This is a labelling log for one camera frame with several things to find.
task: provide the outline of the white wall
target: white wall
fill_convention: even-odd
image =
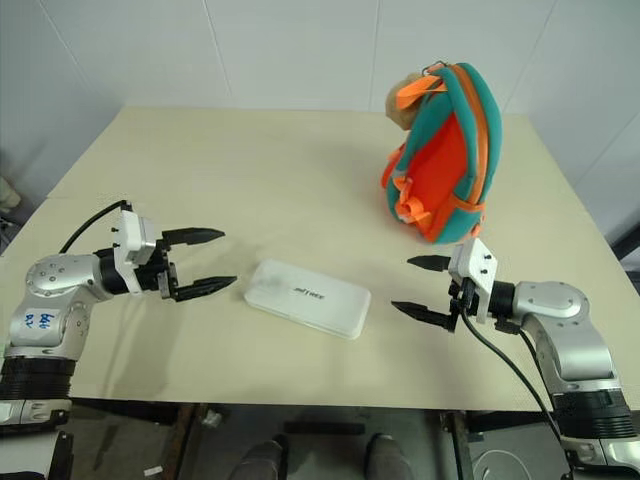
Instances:
[[[442,58],[531,117],[610,240],[640,221],[637,0],[0,7],[3,168],[36,203],[120,105],[380,111],[391,84]]]

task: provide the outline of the shoe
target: shoe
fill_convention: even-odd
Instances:
[[[364,475],[367,480],[413,480],[402,450],[390,435],[377,433],[367,445]]]
[[[286,480],[287,470],[289,470],[289,440],[281,433],[273,437],[273,442],[282,449],[280,455],[280,467],[278,468],[278,480]]]

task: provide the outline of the backpack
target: backpack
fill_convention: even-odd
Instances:
[[[500,109],[467,63],[434,64],[396,94],[401,110],[415,101],[409,136],[382,176],[389,209],[431,243],[475,236],[500,156]]]

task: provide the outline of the robotic arm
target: robotic arm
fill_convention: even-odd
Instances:
[[[72,437],[55,428],[69,418],[70,380],[96,303],[145,290],[159,290],[162,298],[180,302],[236,280],[210,277],[180,287],[168,258],[171,246],[204,243],[224,233],[186,228],[162,232],[156,240],[151,222],[120,203],[112,248],[69,255],[66,250],[78,233],[63,247],[65,253],[40,260],[27,273],[25,298],[11,317],[0,378],[0,476],[30,472],[32,477],[19,478],[69,477]]]
[[[559,440],[571,472],[567,478],[640,478],[640,437],[622,393],[611,353],[589,318],[589,301],[562,282],[494,281],[497,261],[478,239],[458,245],[449,259],[415,257],[409,263],[429,270],[448,268],[453,278],[448,315],[427,307],[393,302],[411,317],[453,332],[458,315],[488,315],[505,333],[520,334],[554,407]]]

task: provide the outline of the table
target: table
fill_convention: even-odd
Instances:
[[[396,223],[379,186],[386,155],[403,135],[374,113],[125,108],[0,258],[1,333],[28,267],[124,197],[158,230],[227,232],[172,251],[182,284],[210,275],[240,279],[180,304],[149,293],[96,305],[73,396],[535,410],[513,373],[463,324],[451,335],[389,303],[446,311],[449,298],[446,274],[405,260],[451,247],[426,245]],[[71,253],[110,245],[114,220],[92,227]],[[563,280],[586,292],[627,401],[640,408],[640,299],[526,117],[504,119],[481,238],[498,258],[498,278]],[[362,336],[343,340],[246,305],[242,293],[264,258],[368,288]],[[480,328],[542,392],[520,340]]]

